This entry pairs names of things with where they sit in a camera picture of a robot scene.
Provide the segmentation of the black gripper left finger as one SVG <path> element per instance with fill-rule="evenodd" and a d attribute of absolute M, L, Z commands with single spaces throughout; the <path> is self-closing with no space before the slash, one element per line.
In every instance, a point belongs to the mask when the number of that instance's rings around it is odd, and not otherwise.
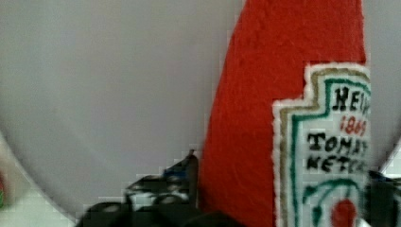
<path fill-rule="evenodd" d="M 124 200 L 91 206 L 76 227 L 245 227 L 220 212 L 197 206 L 199 160 L 193 151 L 160 175 L 147 175 L 124 190 Z"/>

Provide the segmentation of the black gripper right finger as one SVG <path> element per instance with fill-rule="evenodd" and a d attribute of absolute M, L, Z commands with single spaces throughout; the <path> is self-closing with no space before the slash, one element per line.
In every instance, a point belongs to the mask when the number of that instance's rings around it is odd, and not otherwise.
<path fill-rule="evenodd" d="M 363 219 L 371 227 L 400 227 L 400 178 L 369 171 Z"/>

